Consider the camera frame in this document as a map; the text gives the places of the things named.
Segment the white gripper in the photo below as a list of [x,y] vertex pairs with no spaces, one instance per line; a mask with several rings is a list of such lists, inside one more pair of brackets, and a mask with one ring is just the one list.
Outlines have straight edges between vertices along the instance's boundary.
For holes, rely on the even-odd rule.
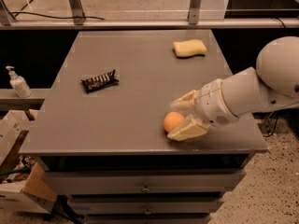
[[202,87],[177,98],[170,107],[176,110],[194,110],[197,115],[188,115],[167,137],[183,141],[207,134],[209,125],[224,127],[239,120],[226,104],[222,94],[222,79],[216,79]]

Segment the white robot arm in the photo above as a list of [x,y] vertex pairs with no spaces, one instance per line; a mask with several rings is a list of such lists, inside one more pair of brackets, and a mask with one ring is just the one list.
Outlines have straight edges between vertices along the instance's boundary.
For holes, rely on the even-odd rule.
[[256,66],[226,79],[216,79],[171,104],[191,113],[167,137],[199,137],[211,127],[224,127],[255,112],[299,106],[299,37],[284,36],[265,45]]

